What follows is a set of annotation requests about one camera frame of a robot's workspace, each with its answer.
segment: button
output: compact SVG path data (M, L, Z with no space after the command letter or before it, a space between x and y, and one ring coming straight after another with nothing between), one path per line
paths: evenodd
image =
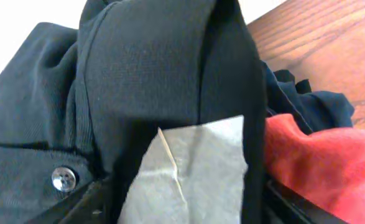
M62 192L72 191L76 187L75 173L66 167L58 167L52 172L52 185Z

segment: red fabric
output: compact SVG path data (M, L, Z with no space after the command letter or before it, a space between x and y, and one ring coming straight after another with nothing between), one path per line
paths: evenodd
M266 167L279 182L348 223L365 223L365 130L303 134L290 114L266 121Z

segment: pile of clothes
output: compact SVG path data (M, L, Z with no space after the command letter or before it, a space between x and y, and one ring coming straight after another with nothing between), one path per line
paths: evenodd
M353 111L272 72L237 0L87 0L0 74L0 223L365 223Z

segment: wood grain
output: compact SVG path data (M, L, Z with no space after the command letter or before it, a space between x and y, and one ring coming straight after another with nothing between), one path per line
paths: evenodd
M365 128L365 0L288 0L248 28L271 69L344 93Z

